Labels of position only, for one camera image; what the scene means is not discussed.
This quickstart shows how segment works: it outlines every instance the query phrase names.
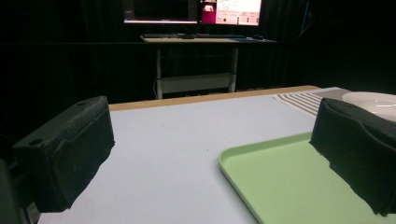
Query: desk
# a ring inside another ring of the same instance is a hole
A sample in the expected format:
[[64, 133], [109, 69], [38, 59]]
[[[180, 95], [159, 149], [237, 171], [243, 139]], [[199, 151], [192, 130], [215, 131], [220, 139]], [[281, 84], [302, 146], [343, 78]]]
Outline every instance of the desk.
[[[238, 43], [237, 40], [223, 38], [141, 38], [148, 43]], [[238, 49], [231, 49], [231, 68], [230, 71], [220, 74], [184, 76], [184, 77], [163, 77], [162, 76], [162, 54], [157, 49], [156, 54], [156, 93], [157, 99], [163, 98], [163, 93], [178, 91], [198, 91], [215, 88], [228, 87], [229, 92], [235, 91], [236, 68], [238, 64]]]
[[275, 100], [313, 86], [111, 105], [116, 145], [70, 210], [40, 224], [257, 223], [219, 168], [230, 147], [312, 131]]

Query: light green plastic tray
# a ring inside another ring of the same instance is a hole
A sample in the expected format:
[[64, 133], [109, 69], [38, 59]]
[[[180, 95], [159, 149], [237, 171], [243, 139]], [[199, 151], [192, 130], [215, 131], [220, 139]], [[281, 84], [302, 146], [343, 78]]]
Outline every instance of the light green plastic tray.
[[370, 206], [310, 144], [311, 133], [233, 147], [219, 155], [222, 172], [260, 223], [396, 223]]

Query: striped napkin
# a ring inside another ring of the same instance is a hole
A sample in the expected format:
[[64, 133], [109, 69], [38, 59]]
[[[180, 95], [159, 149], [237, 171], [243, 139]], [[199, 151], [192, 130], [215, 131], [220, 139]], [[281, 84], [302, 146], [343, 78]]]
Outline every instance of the striped napkin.
[[274, 98], [314, 119], [317, 117], [320, 101], [322, 99], [321, 96], [313, 93], [283, 93], [274, 95]]

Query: monitor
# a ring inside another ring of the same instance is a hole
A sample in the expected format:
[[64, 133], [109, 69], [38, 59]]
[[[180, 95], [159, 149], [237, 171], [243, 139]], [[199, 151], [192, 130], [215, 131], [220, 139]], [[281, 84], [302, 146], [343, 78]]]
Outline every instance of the monitor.
[[124, 23], [197, 24], [199, 0], [122, 0]]
[[258, 26], [262, 0], [199, 0], [200, 24]]

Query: desk leg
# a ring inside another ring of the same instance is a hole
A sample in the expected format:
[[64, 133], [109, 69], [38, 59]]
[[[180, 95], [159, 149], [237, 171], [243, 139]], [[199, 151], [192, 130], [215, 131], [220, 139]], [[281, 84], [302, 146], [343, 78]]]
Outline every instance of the desk leg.
[[238, 49], [233, 49], [233, 56], [231, 58], [231, 74], [229, 83], [229, 92], [235, 92], [235, 82], [236, 82], [236, 67], [238, 65]]
[[161, 50], [157, 49], [157, 99], [161, 100], [163, 98], [163, 81], [161, 79]]

